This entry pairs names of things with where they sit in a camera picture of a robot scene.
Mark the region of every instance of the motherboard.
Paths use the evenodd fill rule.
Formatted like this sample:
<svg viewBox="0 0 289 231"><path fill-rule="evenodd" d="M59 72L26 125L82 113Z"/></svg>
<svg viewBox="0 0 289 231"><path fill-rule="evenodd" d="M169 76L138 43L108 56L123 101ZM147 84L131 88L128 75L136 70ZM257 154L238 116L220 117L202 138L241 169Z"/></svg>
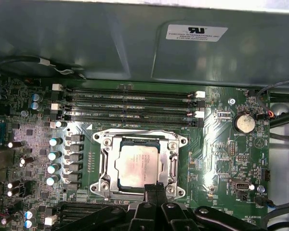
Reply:
<svg viewBox="0 0 289 231"><path fill-rule="evenodd" d="M254 198L267 196L270 172L256 93L0 77L0 229L52 231L105 205L127 208L156 181L169 200L258 224L267 208Z"/></svg>

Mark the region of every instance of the green circuit board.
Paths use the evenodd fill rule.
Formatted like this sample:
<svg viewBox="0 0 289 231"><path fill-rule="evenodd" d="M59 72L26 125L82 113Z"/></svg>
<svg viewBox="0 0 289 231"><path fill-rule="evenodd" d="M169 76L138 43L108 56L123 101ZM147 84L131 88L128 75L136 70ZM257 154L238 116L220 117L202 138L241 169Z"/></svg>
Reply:
<svg viewBox="0 0 289 231"><path fill-rule="evenodd" d="M51 118L52 84L61 84L63 97L61 105L65 105L66 94L69 89L95 90L125 90L149 91L162 93L187 93L205 91L205 117L203 126L192 127L176 124L175 118L159 115L154 118L161 123L129 123L105 122L80 117L67 120L64 129L51 128L54 121ZM234 87L213 87L197 85L140 83L104 80L66 80L59 79L52 82L50 79L17 79L1 78L0 87L6 90L6 98L0 100L2 105L9 105L10 114L6 116L5 142L26 141L24 147L15 149L15 165L8 170L8 181L19 178L34 181L32 195L24 199L24 211L34 207L38 210L37 224L30 230L42 229L45 214L39 211L39 206L55 206L60 201L112 203L128 205L132 201L112 200L105 201L103 197L93 194L89 185L99 179L100 144L93 140L92 135L97 131L108 128L129 129L163 129L188 138L188 144L180 149L178 185L186 191L178 202L188 207L196 208L201 205L212 206L227 214L244 219L247 222L258 224L261 217L267 213L266 207L259 207L254 203L254 197L267 195L268 179L263 177L264 170L269 166L269 122L265 119L255 119L256 126L250 133L240 133L234 129L234 119L237 115L249 113L254 118L264 114L250 91L253 89ZM42 109L32 110L32 95L43 97L40 102ZM160 99L167 105L167 99ZM263 95L263 101L269 103L269 95ZM13 129L12 124L19 123L19 129ZM46 184L50 176L47 166L51 161L47 154L51 151L66 153L69 141L66 137L73 134L85 135L83 152L82 178L80 188L76 191L68 190L68 181L64 178L64 168L60 170L61 179L53 186ZM50 138L60 137L62 145L51 147ZM32 156L34 162L25 167L19 166L21 156ZM66 165L64 156L55 161L63 167ZM244 193L234 190L231 179L247 181L254 186L254 190ZM264 186L265 192L258 193L257 187ZM3 207L15 198L5 198ZM25 219L10 222L7 230L23 230Z"/></svg>

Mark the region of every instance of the cpu socket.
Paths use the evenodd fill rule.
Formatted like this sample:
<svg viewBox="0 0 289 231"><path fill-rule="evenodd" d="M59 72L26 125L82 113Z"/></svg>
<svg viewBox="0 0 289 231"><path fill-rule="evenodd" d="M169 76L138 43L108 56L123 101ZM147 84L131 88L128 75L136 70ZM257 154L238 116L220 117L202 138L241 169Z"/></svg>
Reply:
<svg viewBox="0 0 289 231"><path fill-rule="evenodd" d="M144 185L158 181L168 199L185 196L178 186L178 160L187 138L164 130L112 128L93 134L93 139L101 144L101 157L92 193L108 200L143 200Z"/></svg>

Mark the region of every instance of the ul logo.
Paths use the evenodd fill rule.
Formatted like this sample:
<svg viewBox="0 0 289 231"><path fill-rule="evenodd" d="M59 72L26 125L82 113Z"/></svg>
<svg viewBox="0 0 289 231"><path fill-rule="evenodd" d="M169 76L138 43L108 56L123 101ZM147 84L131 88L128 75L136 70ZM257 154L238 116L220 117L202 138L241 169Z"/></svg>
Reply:
<svg viewBox="0 0 289 231"><path fill-rule="evenodd" d="M189 33L204 34L204 28L199 27L189 27Z"/></svg>

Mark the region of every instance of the sticker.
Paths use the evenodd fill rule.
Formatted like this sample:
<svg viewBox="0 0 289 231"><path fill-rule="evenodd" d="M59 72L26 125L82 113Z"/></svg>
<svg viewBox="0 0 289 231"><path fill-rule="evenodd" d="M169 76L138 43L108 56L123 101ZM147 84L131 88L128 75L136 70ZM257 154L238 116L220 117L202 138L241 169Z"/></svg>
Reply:
<svg viewBox="0 0 289 231"><path fill-rule="evenodd" d="M166 39L217 42L227 30L227 27L170 24Z"/></svg>

